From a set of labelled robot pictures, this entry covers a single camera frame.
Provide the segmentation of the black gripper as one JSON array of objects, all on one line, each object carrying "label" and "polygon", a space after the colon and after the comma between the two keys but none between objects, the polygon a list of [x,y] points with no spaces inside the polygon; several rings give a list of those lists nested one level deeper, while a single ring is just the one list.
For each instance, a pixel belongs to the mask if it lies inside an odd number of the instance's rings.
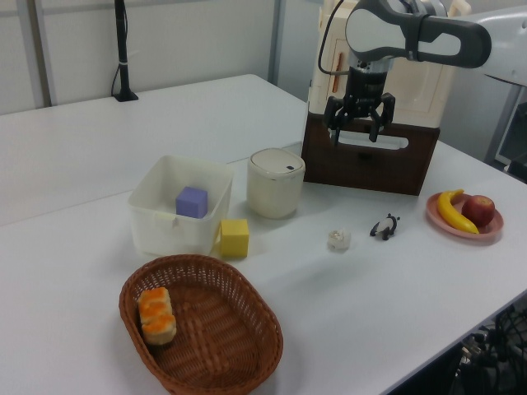
[{"label": "black gripper", "polygon": [[395,97],[384,92],[391,65],[391,59],[373,62],[355,59],[352,62],[344,97],[330,96],[324,110],[323,123],[330,131],[334,146],[338,145],[341,129],[353,119],[371,118],[371,142],[376,142],[379,132],[392,123]]}]

